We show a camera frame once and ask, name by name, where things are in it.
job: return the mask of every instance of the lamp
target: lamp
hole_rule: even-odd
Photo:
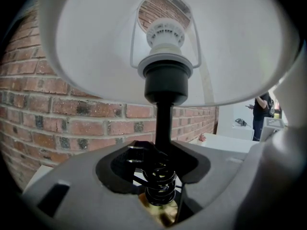
[[[230,104],[265,92],[298,51],[304,53],[300,38],[277,0],[167,0],[177,13],[142,24],[146,1],[40,0],[42,45],[55,72],[90,94],[156,104],[156,142],[128,142],[73,157],[24,198],[53,217],[52,224],[161,228],[140,204],[138,196],[145,193],[151,206],[177,200],[174,229],[231,229],[237,218],[245,222],[257,213],[242,211],[261,195],[254,178],[273,183],[265,176],[270,166],[299,175],[304,152],[287,147],[293,159],[283,163],[283,145],[274,141],[254,146],[248,155],[171,142],[172,107]],[[188,23],[176,20],[178,13]],[[123,82],[125,88],[110,88]],[[301,134],[290,129],[279,136],[293,140]],[[133,175],[136,168],[146,181]],[[175,192],[176,175],[181,194]],[[54,211],[46,212],[50,204]]]

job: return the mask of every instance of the black shirt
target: black shirt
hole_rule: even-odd
[[[266,92],[265,94],[261,95],[260,98],[269,103],[269,98],[270,98],[269,92]],[[253,115],[254,115],[254,120],[256,121],[260,121],[264,119],[264,117],[268,117],[269,116],[268,106],[266,106],[266,108],[263,109],[259,105],[258,101],[255,99]]]

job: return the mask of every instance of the jeans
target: jeans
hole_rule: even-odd
[[[254,137],[253,141],[259,141],[261,132],[262,132],[262,126],[263,126],[263,120],[253,120],[253,129],[254,129]]]

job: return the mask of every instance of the brick wall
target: brick wall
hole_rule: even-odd
[[[24,17],[1,59],[0,100],[1,152],[21,188],[40,165],[155,138],[155,107],[88,95],[53,72],[40,44],[36,11]],[[214,107],[174,108],[172,139],[191,141],[213,132],[216,118]]]
[[[139,20],[145,30],[158,18],[172,18],[187,28],[190,19],[168,0],[146,0],[140,7]]]

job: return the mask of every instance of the red brick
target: red brick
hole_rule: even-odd
[[[35,128],[35,115],[23,113],[23,125],[31,128]]]
[[[50,97],[47,96],[30,96],[29,99],[29,110],[48,113]]]
[[[20,49],[17,54],[17,60],[30,59],[34,52],[34,48]]]
[[[13,139],[5,134],[2,134],[3,142],[9,147],[13,146]]]
[[[22,153],[25,153],[25,145],[17,140],[13,140],[13,147]]]
[[[32,29],[25,29],[25,30],[22,30],[22,31],[18,31],[17,33],[15,33],[12,36],[11,41],[15,41],[15,40],[18,40],[18,39],[21,39],[21,38],[29,36],[31,30]]]
[[[83,96],[83,97],[92,97],[92,98],[99,98],[98,96],[90,95],[88,93],[82,92],[76,88],[72,88],[71,95],[74,96]]]
[[[155,131],[156,121],[143,121],[143,132]]]
[[[175,128],[175,127],[178,127],[178,126],[179,126],[179,119],[173,119],[172,127]]]
[[[11,78],[0,79],[0,89],[9,90],[11,88]]]
[[[145,15],[142,15],[142,14],[139,14],[139,19],[146,21],[148,23],[152,23],[154,21],[154,20],[150,19],[148,16],[145,16]]]
[[[69,149],[72,151],[92,151],[103,147],[111,146],[116,144],[117,139],[79,139],[79,138],[65,138],[63,143],[60,142],[60,137],[58,137],[58,144],[62,149]]]
[[[6,118],[7,116],[7,109],[3,106],[0,106],[0,117]]]
[[[179,120],[179,125],[180,126],[185,126],[185,125],[187,125],[188,124],[188,118],[181,118],[180,120]]]
[[[194,131],[194,135],[195,136],[199,136],[201,134],[201,130],[200,129],[197,129]]]
[[[37,65],[37,60],[30,60],[25,62],[17,62],[12,64],[8,68],[8,75],[16,75],[16,74],[31,74],[35,72],[35,68]]]
[[[195,123],[200,123],[200,122],[202,122],[204,120],[204,117],[203,116],[195,117],[194,119],[195,119]]]
[[[102,123],[90,121],[70,121],[70,133],[73,135],[101,136],[104,134]]]
[[[51,66],[48,64],[46,60],[40,60],[37,68],[36,68],[36,73],[37,74],[49,74],[49,75],[55,75],[53,69]]]
[[[25,154],[20,153],[19,151],[16,151],[16,150],[13,150],[13,149],[11,149],[10,153],[11,153],[11,156],[14,157],[16,162],[22,163],[25,160],[26,163],[24,163],[24,164],[27,164],[31,167],[32,163],[30,163],[31,162],[30,160],[29,161],[26,160]]]
[[[207,127],[203,127],[201,128],[201,133],[208,133],[208,128]]]
[[[145,12],[146,14],[149,14],[151,16],[153,16],[155,19],[160,18],[157,14],[150,12],[149,10],[145,9],[144,7],[140,7],[140,11]]]
[[[210,123],[209,120],[205,120],[205,121],[202,122],[202,126],[205,127],[205,126],[206,126],[207,124],[209,124],[209,123]]]
[[[41,46],[36,48],[33,57],[35,57],[35,58],[44,58],[44,57],[46,57],[46,55],[45,55],[45,53],[43,51],[43,48]]]
[[[34,36],[34,35],[39,35],[39,28],[34,28],[30,34],[31,36]]]
[[[23,125],[43,129],[46,131],[63,133],[66,128],[66,121],[62,118],[44,117],[40,115],[33,115],[23,113]]]
[[[20,27],[18,28],[18,31],[22,31],[22,30],[26,30],[26,29],[29,29],[29,28],[32,28],[32,27],[35,27],[37,26],[37,22],[28,22],[28,23],[22,23],[20,25]]]
[[[17,48],[22,48],[22,47],[30,47],[30,46],[36,46],[40,45],[40,36],[30,36],[30,37],[25,37],[23,39],[20,39],[15,42]]]
[[[8,62],[15,61],[16,57],[17,57],[17,51],[6,53],[6,54],[3,55],[2,59],[1,59],[1,64],[5,64],[5,63],[8,63]]]
[[[200,128],[200,126],[198,124],[186,126],[186,127],[184,127],[184,133],[186,134],[186,133],[195,131],[198,128]]]
[[[194,111],[194,116],[202,116],[203,115],[203,110],[195,110]]]
[[[66,153],[60,153],[55,151],[49,151],[46,149],[41,149],[33,146],[27,146],[28,154],[37,159],[46,159],[56,163],[62,163],[66,161],[69,156]]]
[[[31,12],[24,17],[23,23],[32,22],[37,20],[37,13]]]
[[[62,79],[28,78],[24,90],[42,93],[66,94],[67,83]]]
[[[11,78],[11,90],[21,91],[23,90],[24,79],[23,78]]]
[[[140,135],[140,136],[129,136],[126,137],[125,141],[134,141],[134,140],[139,140],[139,141],[152,141],[152,135]]]
[[[179,117],[180,116],[180,109],[173,108],[173,117]]]
[[[12,172],[12,167],[10,167],[10,172],[13,178],[15,179],[17,185],[22,190],[24,190],[28,182],[31,180],[31,178],[35,174],[36,169],[26,167],[25,165],[19,163],[17,166],[15,166],[15,168],[13,168],[13,171],[15,173]]]
[[[13,105],[19,108],[23,108],[25,104],[25,98],[26,96],[23,94],[15,94]]]
[[[20,154],[20,158],[21,158],[21,163],[29,166],[30,168],[32,169],[35,169],[37,170],[39,167],[40,167],[40,163],[38,160],[35,160],[31,157],[28,157],[28,156],[25,156],[24,154],[22,153],[19,153]]]
[[[172,129],[171,138],[178,137],[183,134],[183,128]]]
[[[152,106],[127,105],[126,117],[145,118],[153,116]]]
[[[109,135],[126,135],[134,133],[134,122],[109,122]]]
[[[189,142],[191,140],[193,140],[194,138],[194,132],[188,133],[188,134],[184,134],[182,136],[178,137],[179,141],[185,141],[185,142]]]
[[[66,120],[62,118],[44,117],[44,127],[46,131],[63,133],[66,130]]]
[[[5,156],[11,154],[11,149],[3,143],[0,143],[0,148],[0,155],[2,155],[4,160],[8,162],[10,160],[10,157]]]
[[[146,22],[146,21],[143,21],[142,22],[142,25],[143,25],[143,27],[145,28],[145,29],[147,29],[148,27],[150,27],[150,23],[148,23],[148,22]]]
[[[11,51],[15,50],[15,49],[17,48],[17,42],[18,42],[18,41],[9,43],[9,44],[6,46],[6,48],[5,48],[5,52],[11,52]]]
[[[55,149],[56,143],[54,137],[50,135],[45,135],[41,133],[32,132],[33,142],[41,147],[53,148]]]
[[[6,76],[7,74],[8,74],[8,69],[9,69],[9,66],[10,66],[11,64],[6,64],[6,65],[2,65],[1,67],[0,67],[0,75],[1,76]]]
[[[194,123],[195,123],[195,118],[194,118],[194,117],[190,117],[190,118],[188,119],[188,123],[194,124]]]
[[[152,15],[150,15],[150,14],[146,14],[146,17],[148,18],[148,19],[150,19],[151,21],[155,21],[157,18],[158,18],[158,16],[152,16]]]
[[[121,116],[122,105],[54,98],[52,111],[65,115],[118,117]]]
[[[14,122],[14,123],[20,123],[20,113],[19,111],[8,109],[8,120]]]
[[[88,150],[93,151],[107,146],[115,145],[116,139],[89,139]]]
[[[192,117],[194,115],[194,111],[193,110],[186,110],[185,116],[186,117]]]
[[[3,130],[6,134],[17,137],[25,141],[32,141],[31,133],[23,128],[11,125],[9,123],[3,123]]]

